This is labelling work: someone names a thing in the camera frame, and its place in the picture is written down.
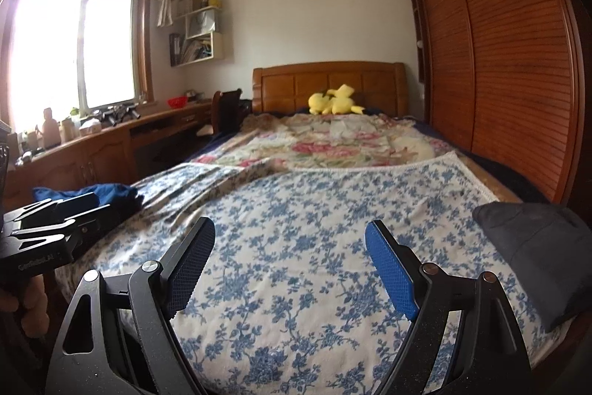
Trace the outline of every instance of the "blue floral pattern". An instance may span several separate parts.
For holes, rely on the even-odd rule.
[[[172,321],[203,385],[224,394],[369,395],[409,327],[363,243],[366,224],[378,218],[420,260],[451,275],[496,273],[531,361],[559,338],[559,330],[544,332],[473,221],[473,208],[494,197],[454,153],[396,167],[273,170],[265,162],[182,164],[143,180],[144,209],[58,270],[64,294],[90,268],[111,276],[159,259],[208,216],[214,250]],[[441,384],[452,352],[455,314],[449,321],[429,390]]]

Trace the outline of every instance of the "silver screw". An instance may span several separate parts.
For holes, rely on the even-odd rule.
[[[485,271],[483,272],[483,279],[488,283],[495,283],[497,281],[497,276],[490,271]]]
[[[89,270],[84,273],[84,281],[94,281],[99,277],[99,272],[97,270]]]
[[[158,268],[158,261],[154,260],[144,262],[144,264],[142,265],[142,270],[144,270],[146,273],[150,273],[156,270],[156,268]]]
[[[435,275],[440,270],[438,265],[436,265],[435,263],[424,263],[422,265],[421,269],[423,270],[424,273],[426,273],[428,275]]]

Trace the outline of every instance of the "wooden desk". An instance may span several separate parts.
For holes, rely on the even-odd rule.
[[[4,210],[31,203],[35,186],[71,191],[97,183],[130,185],[138,180],[135,150],[185,130],[197,130],[210,122],[210,116],[211,101],[191,103],[105,128],[37,155],[32,162],[8,171]]]

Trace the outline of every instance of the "dark gray cushion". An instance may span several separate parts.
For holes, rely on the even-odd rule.
[[[592,232],[560,205],[494,202],[473,218],[511,266],[545,330],[592,307]]]

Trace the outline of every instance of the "headboard panel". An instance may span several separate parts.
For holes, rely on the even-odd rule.
[[[353,99],[389,116],[408,114],[407,77],[403,63],[337,61],[288,64],[253,70],[253,112],[290,114],[309,105],[313,93],[348,84]]]

